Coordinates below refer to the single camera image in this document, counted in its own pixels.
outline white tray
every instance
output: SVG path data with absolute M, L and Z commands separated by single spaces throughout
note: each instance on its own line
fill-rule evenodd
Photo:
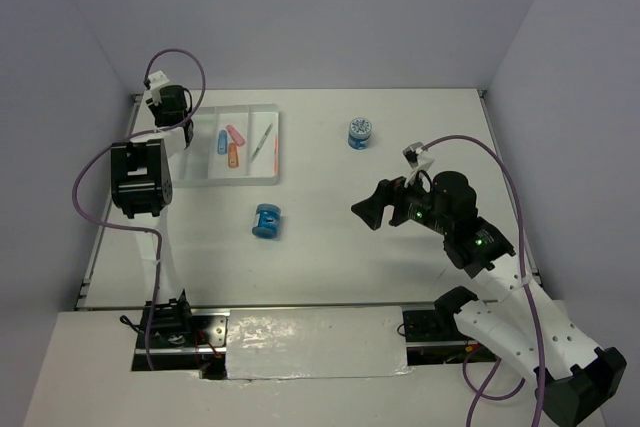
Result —
M 276 104 L 201 107 L 193 116 L 191 145 L 169 161 L 175 187 L 207 185 L 273 185 L 278 183 L 279 113 Z M 218 154 L 218 134 L 233 125 L 246 143 L 238 147 L 239 166 L 230 168 L 228 154 Z M 253 162 L 251 155 L 273 124 Z

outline blue cylindrical object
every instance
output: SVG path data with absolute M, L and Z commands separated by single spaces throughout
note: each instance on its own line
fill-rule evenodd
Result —
M 356 150 L 367 148 L 373 126 L 364 118 L 353 119 L 349 123 L 349 145 Z
M 280 227 L 280 207 L 273 204 L 260 204 L 256 208 L 251 232 L 256 237 L 275 239 Z

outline gray wall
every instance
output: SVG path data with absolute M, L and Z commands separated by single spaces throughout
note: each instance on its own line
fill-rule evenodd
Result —
M 533 0 L 75 1 L 139 92 L 167 46 L 197 52 L 215 88 L 486 87 Z
M 0 11 L 0 423 L 13 427 L 95 236 L 71 206 L 75 174 L 123 133 L 129 101 L 69 0 L 0 0 Z M 95 174 L 83 199 L 98 213 L 108 177 Z
M 638 0 L 535 0 L 488 108 L 547 286 L 629 362 L 609 425 L 640 418 Z

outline orange marker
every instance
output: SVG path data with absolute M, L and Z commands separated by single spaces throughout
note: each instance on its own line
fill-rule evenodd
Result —
M 229 144 L 229 156 L 227 157 L 229 168 L 235 169 L 240 166 L 240 162 L 238 161 L 238 147 L 235 142 L 231 142 Z

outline cable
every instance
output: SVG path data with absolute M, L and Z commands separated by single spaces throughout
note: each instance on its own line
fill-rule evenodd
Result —
M 426 170 L 419 170 L 418 171 L 418 175 L 419 174 L 422 174 L 427 179 L 427 182 L 429 182 L 429 190 L 432 191 L 433 190 L 433 180 L 431 179 L 431 176 L 429 176 L 429 174 L 427 173 Z
M 447 135 L 445 137 L 441 137 L 439 139 L 436 139 L 426 144 L 424 146 L 424 150 L 429 150 L 431 147 L 438 145 L 442 142 L 446 142 L 448 140 L 466 140 L 467 142 L 476 144 L 477 146 L 481 147 L 485 152 L 487 152 L 493 158 L 493 160 L 496 161 L 498 166 L 500 166 L 500 170 L 502 170 L 502 174 L 504 175 L 505 179 L 507 179 L 507 183 L 511 188 L 511 192 L 513 194 L 513 202 L 516 206 L 516 216 L 517 216 L 517 222 L 518 222 L 518 263 L 520 267 L 520 277 L 524 279 L 527 275 L 527 269 L 524 261 L 524 255 L 525 255 L 524 253 L 524 250 L 525 250 L 524 249 L 524 220 L 522 217 L 522 206 L 520 204 L 520 197 L 518 196 L 518 191 L 516 190 L 515 182 L 513 181 L 511 174 L 509 174 L 509 171 L 507 170 L 507 166 L 504 164 L 504 162 L 502 162 L 500 157 L 498 157 L 498 155 L 493 150 L 487 147 L 487 145 L 485 145 L 483 142 L 479 141 L 478 139 L 469 137 L 468 135 Z M 542 409 L 544 406 L 544 393 L 545 393 L 545 383 L 546 383 L 546 374 L 547 374 L 545 355 L 544 355 L 544 338 L 542 335 L 542 326 L 540 325 L 540 317 L 538 315 L 538 309 L 536 309 L 536 304 L 535 304 L 535 301 L 533 300 L 533 294 L 531 293 L 531 288 L 529 287 L 528 284 L 525 284 L 523 290 L 527 297 L 527 302 L 529 303 L 529 310 L 531 310 L 531 317 L 533 319 L 533 326 L 536 334 L 536 344 L 538 347 L 538 365 L 539 365 L 538 396 L 536 398 L 536 409 L 533 414 L 533 420 L 531 422 L 532 427 L 537 427 L 540 424 L 540 419 L 542 418 Z M 485 383 L 488 385 L 487 380 L 490 381 L 491 377 L 492 377 L 492 374 L 489 374 L 489 377 L 487 377 L 485 382 L 482 384 L 483 386 L 485 386 L 485 388 L 486 388 Z M 478 391 L 481 393 L 484 391 L 482 386 Z M 480 399 L 481 395 L 476 394 L 476 397 L 477 399 L 474 397 L 475 403 L 472 402 L 471 404 L 471 407 L 473 407 L 473 409 L 475 409 L 475 404 L 478 403 L 478 400 Z M 471 407 L 469 408 L 469 412 L 472 414 L 473 412 Z
M 154 133 L 157 133 L 158 131 L 166 132 L 169 130 L 182 127 L 191 120 L 191 117 L 193 117 L 195 113 L 198 111 L 198 109 L 200 108 L 200 104 L 202 104 L 202 100 L 204 99 L 204 93 L 207 88 L 207 79 L 204 73 L 204 67 L 202 67 L 202 64 L 200 63 L 200 61 L 196 58 L 195 55 L 193 55 L 191 52 L 187 50 L 178 49 L 178 48 L 169 48 L 169 49 L 163 49 L 160 52 L 156 53 L 153 57 L 151 57 L 151 60 L 147 64 L 147 69 L 145 70 L 145 73 L 144 73 L 144 82 L 146 84 L 147 79 L 149 78 L 149 73 L 151 72 L 151 67 L 153 67 L 153 63 L 156 61 L 156 59 L 164 54 L 168 54 L 172 52 L 186 55 L 187 57 L 191 58 L 191 60 L 193 60 L 195 64 L 198 66 L 198 70 L 200 71 L 200 78 L 202 81 L 202 88 L 200 91 L 200 97 L 198 98 L 196 105 L 193 107 L 191 112 L 184 119 L 182 119 L 180 122 L 178 122 L 175 125 L 172 125 L 170 127 L 163 127 L 160 129 L 143 130 L 142 132 L 136 132 L 134 134 L 131 134 L 125 137 L 124 139 L 121 140 L 121 142 L 128 142 L 133 138 L 140 137 L 141 135 L 154 134 Z M 151 352 L 149 351 L 149 344 L 151 340 L 151 323 L 153 321 L 153 311 L 155 310 L 156 304 L 158 303 L 158 291 L 160 289 L 160 259 L 161 259 L 161 253 L 162 253 L 162 234 L 160 234 L 160 232 L 158 232 L 155 229 L 149 229 L 146 227 L 132 227 L 130 225 L 113 224 L 111 222 L 104 221 L 102 219 L 94 217 L 88 212 L 85 212 L 82 209 L 82 207 L 80 207 L 80 203 L 78 202 L 78 188 L 80 187 L 80 182 L 82 182 L 82 179 L 87 174 L 89 169 L 93 166 L 93 164 L 95 164 L 98 161 L 98 159 L 100 159 L 104 154 L 106 154 L 110 150 L 111 150 L 111 145 L 109 145 L 108 147 L 105 147 L 100 152 L 98 152 L 87 163 L 87 165 L 85 165 L 82 168 L 82 170 L 78 174 L 78 177 L 76 177 L 76 180 L 73 183 L 73 189 L 71 191 L 71 201 L 73 202 L 73 207 L 76 210 L 76 212 L 78 212 L 78 214 L 80 214 L 82 218 L 84 218 L 85 220 L 88 220 L 89 222 L 100 225 L 102 227 L 108 227 L 111 229 L 126 230 L 129 232 L 143 232 L 143 233 L 155 235 L 156 238 L 158 239 L 158 244 L 156 246 L 157 265 L 156 265 L 156 275 L 155 275 L 155 280 L 153 285 L 153 293 L 151 295 L 151 306 L 150 306 L 151 310 L 149 312 L 147 326 L 145 328 L 145 333 L 144 333 L 144 348 L 145 348 L 145 353 L 147 355 L 147 363 L 149 364 L 149 369 L 154 370 L 153 362 L 151 361 Z
M 478 352 L 479 350 L 482 350 L 483 348 L 484 347 L 480 347 L 479 349 L 472 350 L 471 352 L 469 352 L 465 356 L 464 361 L 462 362 L 462 376 L 464 377 L 464 381 L 467 383 L 469 388 L 471 390 L 473 390 L 473 392 L 475 392 L 476 394 L 478 393 L 478 389 L 476 389 L 476 386 L 473 385 L 473 383 L 471 382 L 471 379 L 469 379 L 469 374 L 467 372 L 467 366 L 468 366 L 469 361 L 471 360 L 471 358 L 476 354 L 476 352 Z M 520 383 L 516 386 L 516 388 L 513 389 L 508 394 L 505 394 L 505 395 L 482 394 L 480 397 L 482 397 L 483 399 L 486 399 L 486 400 L 493 400 L 493 401 L 496 401 L 496 402 L 500 402 L 502 400 L 509 400 L 509 399 L 515 397 L 516 395 L 518 395 L 518 393 L 524 387 L 524 384 L 525 384 L 525 380 L 521 379 Z
M 476 392 L 476 395 L 473 397 L 473 400 L 471 401 L 471 405 L 469 406 L 469 412 L 467 412 L 467 422 L 465 424 L 466 427 L 471 427 L 471 420 L 473 419 L 473 413 L 476 410 L 478 401 L 484 395 L 484 391 L 487 389 L 487 386 L 489 385 L 489 382 L 491 382 L 491 379 L 493 379 L 493 376 L 496 375 L 496 372 L 498 371 L 498 367 L 500 367 L 501 363 L 502 363 L 502 359 L 496 360 L 496 363 L 493 364 L 493 367 L 491 368 L 489 375 L 487 375 L 487 378 L 484 379 L 484 382 L 482 382 L 482 385 Z

